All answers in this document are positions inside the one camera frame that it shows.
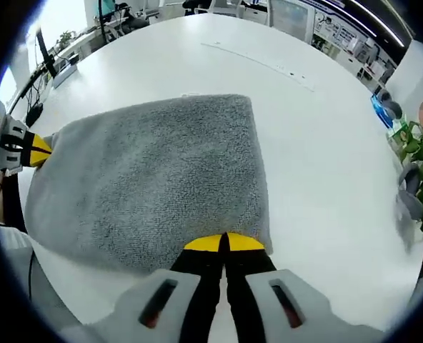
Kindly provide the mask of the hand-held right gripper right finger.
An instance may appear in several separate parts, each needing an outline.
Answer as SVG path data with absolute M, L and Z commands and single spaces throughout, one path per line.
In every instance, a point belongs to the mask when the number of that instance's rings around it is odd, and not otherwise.
M 239 342 L 338 342 L 341 321 L 327 299 L 274 266 L 262 243 L 226 235 L 227 299 Z

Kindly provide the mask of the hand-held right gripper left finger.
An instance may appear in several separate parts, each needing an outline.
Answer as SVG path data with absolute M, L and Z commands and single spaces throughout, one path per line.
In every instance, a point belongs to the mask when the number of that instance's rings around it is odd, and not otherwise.
M 169 270 L 126 293 L 115 342 L 207 342 L 220 298 L 228 235 L 186 244 Z

